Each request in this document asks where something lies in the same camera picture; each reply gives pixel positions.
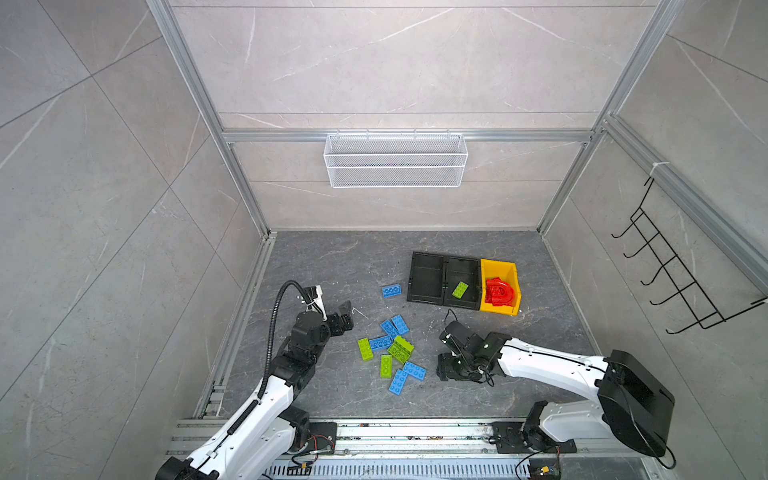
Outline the red arch lego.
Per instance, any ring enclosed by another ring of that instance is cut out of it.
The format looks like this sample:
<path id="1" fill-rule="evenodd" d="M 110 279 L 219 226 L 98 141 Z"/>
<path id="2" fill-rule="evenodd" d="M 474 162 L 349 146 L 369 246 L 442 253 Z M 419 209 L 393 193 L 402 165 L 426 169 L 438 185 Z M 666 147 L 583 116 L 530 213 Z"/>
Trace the red arch lego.
<path id="1" fill-rule="evenodd" d="M 516 291 L 499 277 L 489 278 L 485 283 L 484 302 L 493 307 L 512 307 L 516 302 Z"/>

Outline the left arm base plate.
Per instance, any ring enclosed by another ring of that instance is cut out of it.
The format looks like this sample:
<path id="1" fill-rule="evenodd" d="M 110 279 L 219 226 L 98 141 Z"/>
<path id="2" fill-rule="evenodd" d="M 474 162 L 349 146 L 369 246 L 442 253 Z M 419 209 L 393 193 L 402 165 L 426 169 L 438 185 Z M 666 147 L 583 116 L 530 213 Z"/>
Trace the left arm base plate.
<path id="1" fill-rule="evenodd" d="M 319 450 L 333 453 L 336 449 L 338 423 L 310 421 L 295 428 L 294 440 L 288 453 L 298 454 Z"/>

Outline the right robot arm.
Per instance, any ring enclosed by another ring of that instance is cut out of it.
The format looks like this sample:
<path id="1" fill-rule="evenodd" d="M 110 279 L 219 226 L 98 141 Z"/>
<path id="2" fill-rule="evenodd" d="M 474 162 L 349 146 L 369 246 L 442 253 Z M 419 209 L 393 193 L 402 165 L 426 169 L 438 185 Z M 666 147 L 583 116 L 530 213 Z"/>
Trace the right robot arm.
<path id="1" fill-rule="evenodd" d="M 625 351 L 607 357 L 561 352 L 498 332 L 481 337 L 458 321 L 440 339 L 448 348 L 438 357 L 442 381 L 490 384 L 501 375 L 577 395 L 568 403 L 537 401 L 522 422 L 493 423 L 491 441 L 501 453 L 573 453 L 579 440 L 619 443 L 656 460 L 672 453 L 675 398 Z"/>

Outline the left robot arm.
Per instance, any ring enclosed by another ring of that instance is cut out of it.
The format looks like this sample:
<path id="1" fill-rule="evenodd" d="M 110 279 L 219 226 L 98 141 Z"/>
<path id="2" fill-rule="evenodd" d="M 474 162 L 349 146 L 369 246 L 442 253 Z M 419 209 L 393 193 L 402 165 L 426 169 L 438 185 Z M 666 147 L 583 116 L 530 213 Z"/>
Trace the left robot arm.
<path id="1" fill-rule="evenodd" d="M 279 308 L 295 288 L 304 309 L 289 335 L 274 348 Z M 168 458 L 157 479 L 256 479 L 282 454 L 300 449 L 310 438 L 308 414 L 293 406 L 313 378 L 318 360 L 332 337 L 354 327 L 350 301 L 327 313 L 322 288 L 304 288 L 288 280 L 271 310 L 263 377 L 233 416 L 185 459 Z"/>

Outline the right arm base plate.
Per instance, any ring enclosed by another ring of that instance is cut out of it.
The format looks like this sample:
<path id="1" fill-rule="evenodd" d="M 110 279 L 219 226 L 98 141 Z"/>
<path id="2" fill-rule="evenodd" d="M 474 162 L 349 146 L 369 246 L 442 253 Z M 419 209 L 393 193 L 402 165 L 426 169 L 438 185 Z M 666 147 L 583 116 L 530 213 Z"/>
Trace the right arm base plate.
<path id="1" fill-rule="evenodd" d="M 573 439 L 564 442 L 547 436 L 536 425 L 525 422 L 493 422 L 489 442 L 499 454 L 544 453 L 571 454 L 578 451 Z"/>

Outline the yellow plastic bin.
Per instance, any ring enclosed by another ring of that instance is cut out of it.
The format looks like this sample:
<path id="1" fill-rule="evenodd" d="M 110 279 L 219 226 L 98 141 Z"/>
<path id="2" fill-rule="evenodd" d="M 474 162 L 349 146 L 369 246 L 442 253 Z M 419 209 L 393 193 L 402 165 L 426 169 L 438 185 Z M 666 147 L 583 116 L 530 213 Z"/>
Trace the yellow plastic bin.
<path id="1" fill-rule="evenodd" d="M 522 295 L 515 263 L 482 259 L 481 287 L 481 311 L 508 316 L 518 314 Z"/>

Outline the green lego large plate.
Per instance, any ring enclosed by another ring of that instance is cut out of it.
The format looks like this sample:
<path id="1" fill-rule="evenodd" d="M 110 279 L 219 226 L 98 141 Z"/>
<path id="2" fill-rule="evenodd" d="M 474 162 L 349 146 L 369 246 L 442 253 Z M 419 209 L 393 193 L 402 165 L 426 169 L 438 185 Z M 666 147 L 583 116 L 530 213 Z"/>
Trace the green lego large plate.
<path id="1" fill-rule="evenodd" d="M 459 281 L 452 291 L 452 296 L 456 299 L 463 299 L 469 289 L 469 284 Z"/>

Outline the black bin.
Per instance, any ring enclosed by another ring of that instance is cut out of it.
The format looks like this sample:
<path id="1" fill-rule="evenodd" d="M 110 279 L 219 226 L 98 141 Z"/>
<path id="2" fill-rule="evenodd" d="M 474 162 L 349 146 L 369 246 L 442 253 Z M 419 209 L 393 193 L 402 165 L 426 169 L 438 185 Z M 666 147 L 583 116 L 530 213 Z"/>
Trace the black bin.
<path id="1" fill-rule="evenodd" d="M 442 305 L 444 299 L 445 257 L 443 255 L 412 253 L 406 299 L 409 302 Z"/>
<path id="2" fill-rule="evenodd" d="M 461 297 L 453 295 L 460 283 L 467 288 Z M 482 300 L 481 265 L 478 258 L 446 256 L 443 268 L 443 305 L 479 310 Z"/>

